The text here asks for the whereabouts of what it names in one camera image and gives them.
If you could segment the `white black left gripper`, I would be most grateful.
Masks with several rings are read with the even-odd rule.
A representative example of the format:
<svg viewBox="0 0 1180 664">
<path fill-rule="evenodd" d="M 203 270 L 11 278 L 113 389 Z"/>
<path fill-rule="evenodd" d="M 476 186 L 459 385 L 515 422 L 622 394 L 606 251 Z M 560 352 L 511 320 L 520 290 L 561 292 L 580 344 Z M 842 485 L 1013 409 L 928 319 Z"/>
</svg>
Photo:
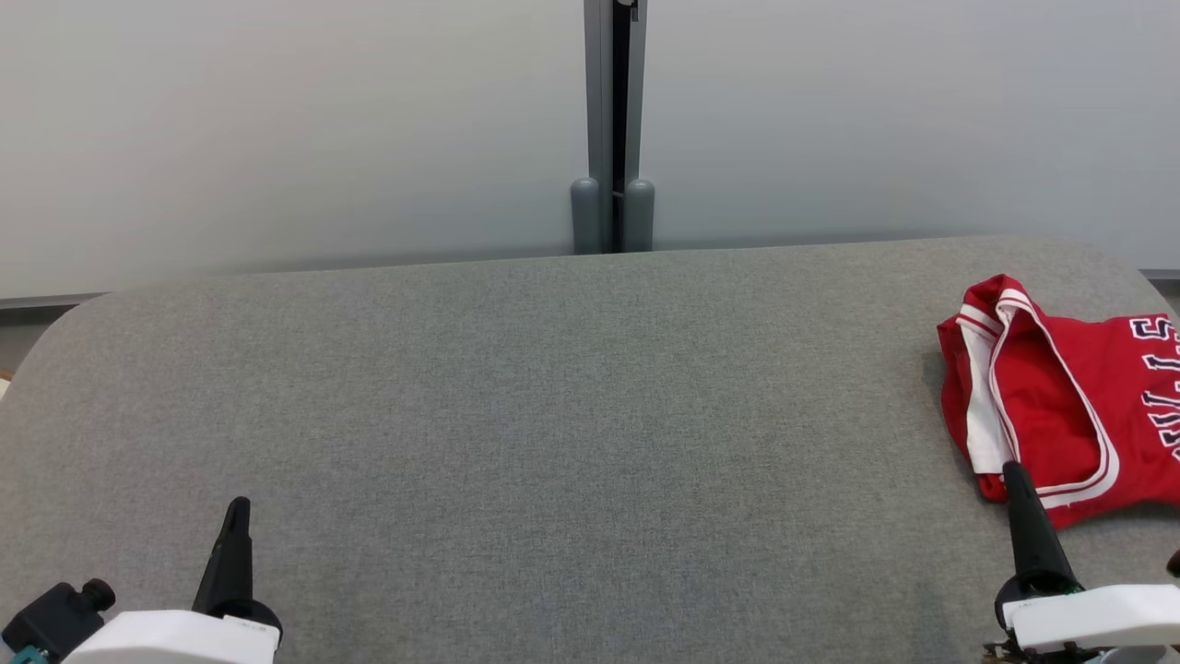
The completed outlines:
<svg viewBox="0 0 1180 664">
<path fill-rule="evenodd" d="M 235 497 L 195 592 L 192 611 L 122 612 L 65 663 L 274 663 L 284 630 L 254 600 L 253 502 Z"/>
</svg>

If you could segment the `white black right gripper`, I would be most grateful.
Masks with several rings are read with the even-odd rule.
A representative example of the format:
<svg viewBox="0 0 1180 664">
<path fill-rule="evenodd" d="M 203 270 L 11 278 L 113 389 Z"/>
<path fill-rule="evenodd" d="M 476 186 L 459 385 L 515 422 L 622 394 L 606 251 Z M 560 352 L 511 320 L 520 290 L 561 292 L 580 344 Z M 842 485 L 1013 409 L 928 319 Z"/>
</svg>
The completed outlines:
<svg viewBox="0 0 1180 664">
<path fill-rule="evenodd" d="M 996 656 L 1171 656 L 1179 643 L 1176 585 L 1080 587 L 1028 471 L 1003 466 L 1014 576 L 995 610 L 1007 638 Z"/>
</svg>

